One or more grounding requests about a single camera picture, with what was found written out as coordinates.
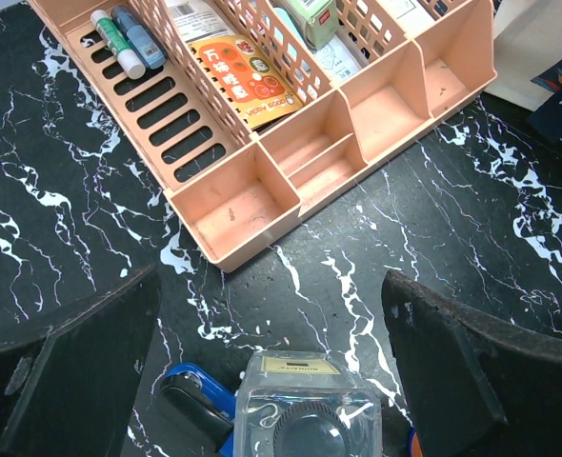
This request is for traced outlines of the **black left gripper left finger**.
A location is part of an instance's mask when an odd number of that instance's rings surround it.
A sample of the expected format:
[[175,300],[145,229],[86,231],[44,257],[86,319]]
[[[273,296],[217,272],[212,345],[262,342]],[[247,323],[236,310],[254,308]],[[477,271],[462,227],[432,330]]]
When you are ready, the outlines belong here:
[[120,454],[161,306],[154,266],[0,333],[0,456]]

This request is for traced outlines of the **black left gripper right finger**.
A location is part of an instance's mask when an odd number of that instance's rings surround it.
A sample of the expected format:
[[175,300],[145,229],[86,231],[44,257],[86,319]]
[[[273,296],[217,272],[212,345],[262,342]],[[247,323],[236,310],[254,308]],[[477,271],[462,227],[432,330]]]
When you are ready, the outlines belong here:
[[562,456],[562,338],[396,270],[381,300],[423,455]]

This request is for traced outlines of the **tall clear square bottle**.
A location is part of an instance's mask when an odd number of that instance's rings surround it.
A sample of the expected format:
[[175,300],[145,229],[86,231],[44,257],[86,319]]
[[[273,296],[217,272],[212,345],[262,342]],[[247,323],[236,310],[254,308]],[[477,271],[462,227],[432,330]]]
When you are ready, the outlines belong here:
[[380,397],[329,354],[255,352],[237,391],[234,456],[380,456]]

